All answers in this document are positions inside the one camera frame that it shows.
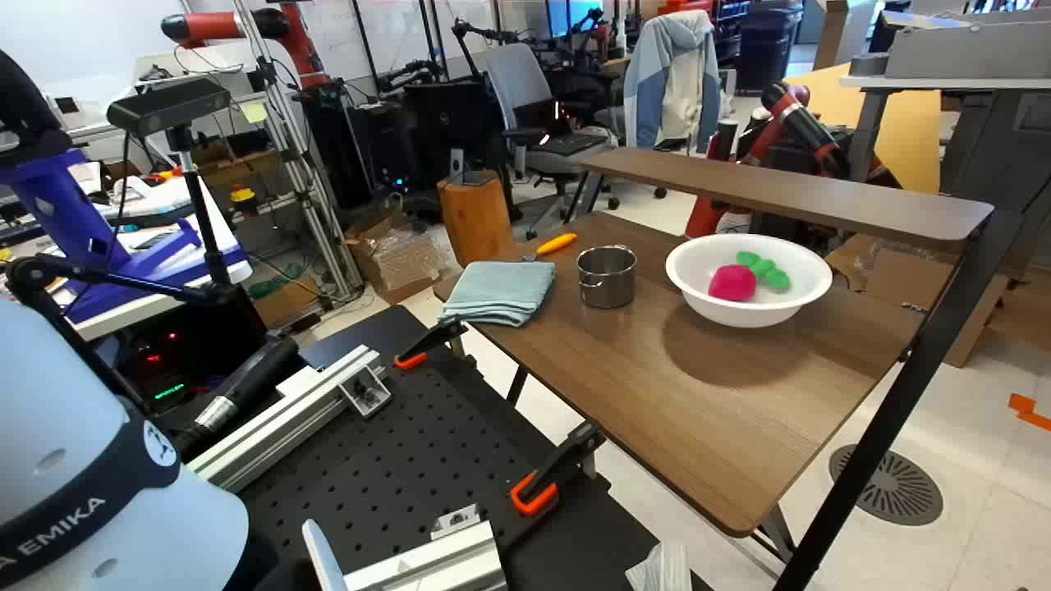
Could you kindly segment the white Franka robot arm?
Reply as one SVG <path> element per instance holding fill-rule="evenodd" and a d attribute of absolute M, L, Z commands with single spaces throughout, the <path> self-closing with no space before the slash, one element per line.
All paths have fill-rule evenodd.
<path fill-rule="evenodd" d="M 0 303 L 0 586 L 226 591 L 246 506 L 32 307 Z"/>

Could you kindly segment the red robot arm background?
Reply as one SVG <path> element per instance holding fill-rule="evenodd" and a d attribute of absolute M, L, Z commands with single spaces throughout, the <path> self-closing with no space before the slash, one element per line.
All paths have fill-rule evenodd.
<path fill-rule="evenodd" d="M 160 32 L 184 50 L 258 36 L 262 42 L 275 42 L 294 59 L 294 71 L 302 87 L 318 87 L 327 82 L 327 71 L 297 0 L 275 0 L 274 6 L 252 11 L 250 20 L 234 11 L 171 12 L 160 20 Z"/>

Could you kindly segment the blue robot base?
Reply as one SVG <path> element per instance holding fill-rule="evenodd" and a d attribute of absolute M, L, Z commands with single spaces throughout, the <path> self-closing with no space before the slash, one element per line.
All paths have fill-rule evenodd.
<path fill-rule="evenodd" d="M 71 139 L 61 130 L 35 82 L 6 53 L 0 53 L 0 133 L 0 185 L 44 223 L 61 249 L 61 262 L 83 282 L 163 291 L 191 304 L 238 304 L 250 316 L 250 298 L 234 280 L 226 286 L 210 282 L 207 288 L 186 288 L 186 274 L 169 274 L 163 282 L 149 280 L 149 269 L 159 269 L 186 243 L 196 243 L 205 252 L 200 228 L 184 225 L 175 243 L 130 257 L 76 185 L 71 165 L 83 165 L 83 153 L 71 147 Z"/>

